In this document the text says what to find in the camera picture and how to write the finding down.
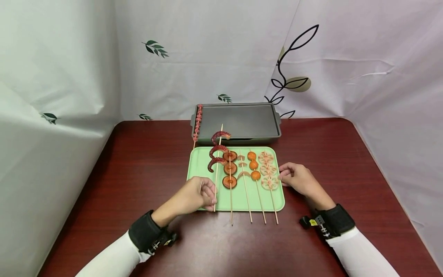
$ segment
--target left hand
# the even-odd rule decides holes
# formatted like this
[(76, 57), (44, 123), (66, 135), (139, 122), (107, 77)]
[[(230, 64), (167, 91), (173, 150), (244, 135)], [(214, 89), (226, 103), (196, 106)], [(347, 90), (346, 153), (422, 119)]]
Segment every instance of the left hand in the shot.
[(213, 211), (215, 203), (215, 185), (211, 179), (194, 176), (152, 213), (152, 219), (157, 225), (164, 227), (175, 217), (195, 212), (201, 207)]
[(203, 207), (208, 211), (214, 210), (217, 203), (215, 185), (211, 179), (194, 176), (170, 199), (177, 207), (179, 215), (195, 212)]

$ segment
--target white curtain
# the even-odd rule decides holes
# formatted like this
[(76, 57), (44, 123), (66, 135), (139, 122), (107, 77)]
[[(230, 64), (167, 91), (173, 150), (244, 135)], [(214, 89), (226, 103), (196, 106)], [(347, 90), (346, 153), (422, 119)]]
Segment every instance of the white curtain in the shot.
[(115, 9), (0, 2), (0, 275), (28, 277), (118, 122)]
[(352, 121), (443, 267), (441, 1), (1, 2), (5, 275), (37, 273), (119, 120), (255, 101)]
[(352, 121), (440, 270), (442, 8), (437, 0), (302, 0), (282, 54), (302, 47), (276, 66), (265, 99), (284, 118)]

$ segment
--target leaf print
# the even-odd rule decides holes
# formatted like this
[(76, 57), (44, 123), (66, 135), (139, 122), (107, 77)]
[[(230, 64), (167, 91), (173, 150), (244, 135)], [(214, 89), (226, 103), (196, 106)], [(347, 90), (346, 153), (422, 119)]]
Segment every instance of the leaf print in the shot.
[(148, 46), (148, 45), (146, 45), (146, 50), (147, 50), (148, 52), (150, 52), (150, 53), (154, 54), (154, 51), (152, 51), (152, 49), (151, 49), (151, 48), (149, 48), (149, 46)]
[(308, 77), (295, 77), (288, 79), (286, 89), (293, 92), (305, 92), (311, 87), (311, 79)]
[(294, 116), (294, 114), (295, 114), (295, 110), (280, 115), (280, 118), (282, 118), (285, 115), (289, 115), (287, 118), (291, 118)]
[(284, 54), (284, 47), (281, 48), (280, 55), (278, 56), (278, 60), (277, 60), (277, 64), (276, 64), (276, 66), (277, 66), (278, 63), (280, 62), (281, 57), (283, 57), (283, 54)]
[(49, 123), (56, 125), (55, 121), (58, 119), (53, 113), (42, 113), (41, 116)]
[(271, 83), (274, 87), (278, 87), (279, 89), (283, 87), (283, 84), (277, 79), (271, 79)]
[(57, 117), (53, 113), (44, 113), (43, 115), (45, 115), (46, 117), (57, 119)]
[(142, 42), (142, 43), (145, 45), (146, 50), (149, 53), (156, 54), (157, 56), (160, 56), (159, 55), (159, 53), (160, 53), (164, 59), (165, 59), (165, 57), (169, 57), (169, 55), (166, 54), (167, 53), (166, 50), (163, 49), (164, 47), (159, 44), (156, 44), (158, 42), (156, 42), (154, 40), (149, 40), (146, 43), (144, 43), (144, 42)]
[(229, 96), (226, 95), (226, 94), (220, 94), (220, 95), (217, 94), (217, 96), (218, 96), (218, 99), (219, 99), (220, 101), (226, 102), (226, 103), (228, 103), (228, 104), (232, 103), (232, 99), (231, 99), (231, 97), (229, 97)]
[(273, 103), (274, 105), (277, 105), (277, 104), (279, 104), (279, 103), (283, 100), (283, 98), (284, 98), (284, 96), (277, 97), (277, 98), (275, 98), (275, 99), (272, 101), (272, 103)]
[[(291, 46), (289, 47), (289, 51), (292, 50), (296, 50), (299, 48), (302, 48), (303, 46), (305, 46), (308, 42), (311, 41), (311, 39), (315, 36), (315, 34), (317, 33), (319, 29), (319, 25), (314, 25), (311, 28), (307, 29), (306, 31), (304, 31), (301, 35), (299, 35), (292, 43)], [(301, 40), (301, 38), (304, 37), (303, 39), (305, 40), (305, 42), (303, 43), (302, 41), (299, 41), (299, 39)]]
[(144, 113), (138, 115), (143, 120), (152, 120), (152, 118)]
[[(279, 104), (283, 100), (283, 98), (277, 97), (277, 95), (283, 89), (288, 89), (288, 90), (294, 91), (294, 92), (304, 92), (304, 91), (307, 91), (311, 87), (311, 80), (308, 77), (295, 77), (295, 78), (286, 79), (285, 75), (283, 74), (283, 72), (281, 70), (280, 65), (281, 65), (281, 62), (284, 60), (285, 56), (290, 51), (297, 50), (297, 49), (305, 46), (308, 42), (310, 42), (311, 39), (313, 39), (313, 37), (315, 36), (315, 34), (317, 34), (318, 29), (319, 29), (319, 25), (318, 24), (314, 25), (311, 28), (307, 29), (305, 32), (303, 32), (301, 35), (299, 35), (291, 43), (288, 50), (285, 51), (284, 47), (282, 47), (282, 49), (280, 51), (279, 58), (277, 60), (276, 67), (277, 67), (279, 75), (281, 76), (281, 78), (283, 80), (280, 82), (277, 79), (271, 79), (272, 85), (274, 87), (278, 88), (278, 90), (277, 90), (277, 92), (274, 93), (274, 95), (271, 97), (271, 99), (269, 99), (267, 96), (264, 97), (269, 103), (274, 103), (275, 105)], [(290, 117), (292, 117), (295, 113), (295, 110), (291, 111), (289, 113), (292, 113), (290, 116)]]

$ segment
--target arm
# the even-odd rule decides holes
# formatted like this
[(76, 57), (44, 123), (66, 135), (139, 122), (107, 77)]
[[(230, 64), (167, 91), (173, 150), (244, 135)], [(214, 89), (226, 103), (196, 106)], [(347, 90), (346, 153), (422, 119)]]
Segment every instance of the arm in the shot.
[[(129, 231), (100, 252), (76, 276), (128, 277), (137, 264), (147, 261), (151, 254), (154, 255), (146, 249), (151, 248), (157, 241), (160, 230), (167, 227), (177, 216), (194, 212), (200, 207), (213, 211), (217, 202), (214, 191), (215, 185), (210, 179), (192, 177), (151, 215), (146, 214), (138, 219)], [(146, 224), (147, 221), (151, 222), (151, 219), (153, 229)]]
[[(282, 184), (306, 196), (317, 211), (330, 211), (337, 205), (324, 191), (311, 171), (301, 164), (286, 163), (280, 167)], [(399, 275), (374, 245), (356, 228), (326, 240), (337, 254), (350, 277), (398, 277)]]

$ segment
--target finger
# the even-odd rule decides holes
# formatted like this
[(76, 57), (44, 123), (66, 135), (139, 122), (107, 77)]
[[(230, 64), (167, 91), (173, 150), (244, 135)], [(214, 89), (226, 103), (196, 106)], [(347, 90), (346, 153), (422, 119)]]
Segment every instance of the finger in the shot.
[(202, 193), (203, 197), (203, 207), (206, 209), (207, 207), (213, 207), (215, 203), (217, 203), (217, 200), (215, 198), (209, 197), (206, 192)]
[(290, 183), (291, 178), (292, 178), (291, 175), (284, 175), (284, 176), (279, 175), (278, 176), (278, 179), (281, 181), (282, 185), (283, 185), (283, 183), (286, 184), (285, 186), (288, 186), (287, 184)]
[(285, 169), (289, 169), (289, 170), (295, 171), (296, 166), (297, 166), (297, 164), (295, 164), (295, 163), (285, 163), (283, 165), (280, 165), (278, 169), (280, 171), (283, 171)]
[(290, 169), (285, 169), (282, 172), (280, 172), (280, 176), (285, 176), (291, 174), (292, 171)]
[(209, 196), (210, 198), (215, 198), (215, 186), (213, 186), (212, 190), (210, 187), (203, 185), (202, 192), (206, 193), (206, 195)]
[(203, 209), (208, 210), (208, 211), (214, 211), (214, 205), (204, 206)]
[(212, 189), (212, 187), (215, 187), (214, 182), (206, 177), (200, 177), (200, 182), (202, 186), (208, 186), (210, 189)]

